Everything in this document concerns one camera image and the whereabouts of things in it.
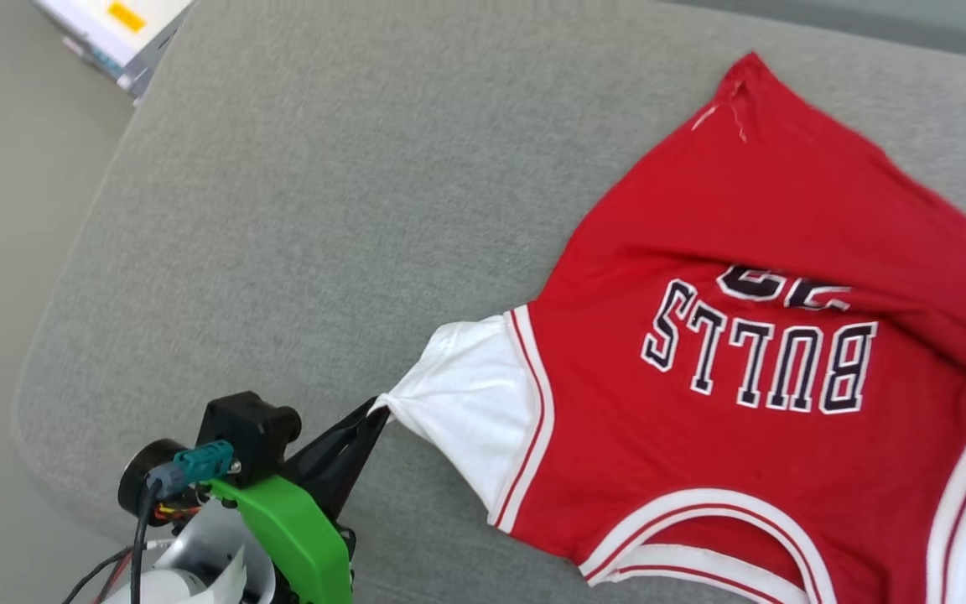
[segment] orange sticker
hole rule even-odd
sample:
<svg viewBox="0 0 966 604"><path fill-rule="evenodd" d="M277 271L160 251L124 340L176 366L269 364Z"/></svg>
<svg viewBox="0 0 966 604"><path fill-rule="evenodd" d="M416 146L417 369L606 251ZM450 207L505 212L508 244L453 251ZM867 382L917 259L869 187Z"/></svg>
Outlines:
<svg viewBox="0 0 966 604"><path fill-rule="evenodd" d="M111 13L111 16L113 16L115 19L118 19L119 22L122 22L124 26L131 29L134 34L136 34L137 31L144 29L145 24L147 24L144 22L144 19L141 19L141 16L130 11L129 8L122 3L111 3L111 6L107 9L107 12Z"/></svg>

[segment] jersey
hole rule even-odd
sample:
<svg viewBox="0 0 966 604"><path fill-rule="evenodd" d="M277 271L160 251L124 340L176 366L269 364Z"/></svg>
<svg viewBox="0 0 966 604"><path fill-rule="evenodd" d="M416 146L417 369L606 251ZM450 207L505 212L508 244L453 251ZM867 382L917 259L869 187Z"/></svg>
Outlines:
<svg viewBox="0 0 966 604"><path fill-rule="evenodd" d="M755 55L378 404L588 584L966 603L966 217Z"/></svg>

